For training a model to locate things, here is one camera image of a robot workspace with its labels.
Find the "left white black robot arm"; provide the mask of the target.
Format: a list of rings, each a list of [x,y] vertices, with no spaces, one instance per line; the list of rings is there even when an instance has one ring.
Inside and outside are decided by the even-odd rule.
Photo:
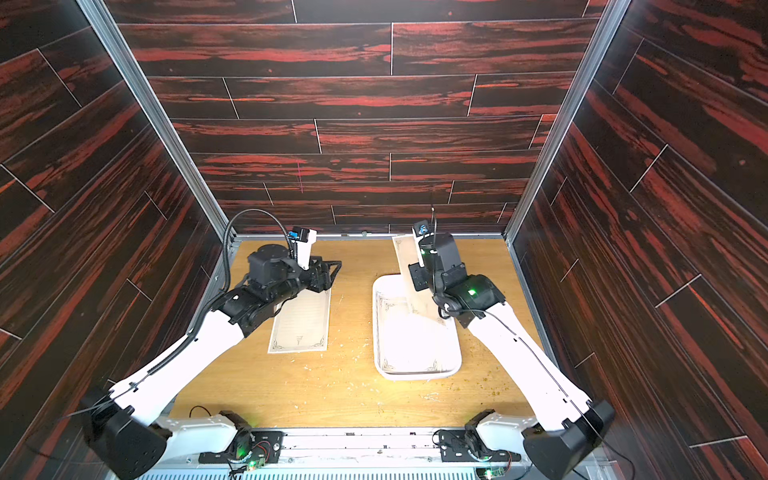
[[[250,424],[232,411],[206,418],[170,420],[164,408],[214,360],[246,339],[303,291],[330,290],[342,264],[325,261],[301,242],[293,253],[279,244],[259,247],[234,288],[201,310],[192,330],[109,391],[81,400],[88,416],[88,447],[120,479],[136,479],[157,464],[180,457],[211,456],[247,465],[261,448]]]

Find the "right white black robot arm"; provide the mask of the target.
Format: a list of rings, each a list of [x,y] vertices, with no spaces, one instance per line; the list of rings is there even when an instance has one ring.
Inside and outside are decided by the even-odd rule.
[[[529,419],[480,412],[464,427],[465,449],[479,461],[513,453],[548,479],[565,478],[601,445],[614,408],[594,402],[561,372],[487,276],[468,274],[451,234],[420,221],[412,235],[418,260],[409,272],[415,290],[429,290],[438,315],[458,321],[494,355],[534,412]]]

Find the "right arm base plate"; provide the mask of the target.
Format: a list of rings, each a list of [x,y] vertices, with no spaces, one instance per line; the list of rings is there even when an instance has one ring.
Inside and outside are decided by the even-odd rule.
[[[432,434],[432,442],[438,448],[441,461],[457,462],[520,462],[522,457],[505,450],[482,450],[474,453],[465,439],[465,431],[460,429],[438,429]]]

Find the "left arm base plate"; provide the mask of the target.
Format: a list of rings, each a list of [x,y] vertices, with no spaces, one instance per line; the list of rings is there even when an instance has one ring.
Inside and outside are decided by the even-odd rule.
[[[265,464],[279,461],[284,437],[285,433],[279,430],[239,431],[223,451],[201,453],[198,462],[261,468]]]

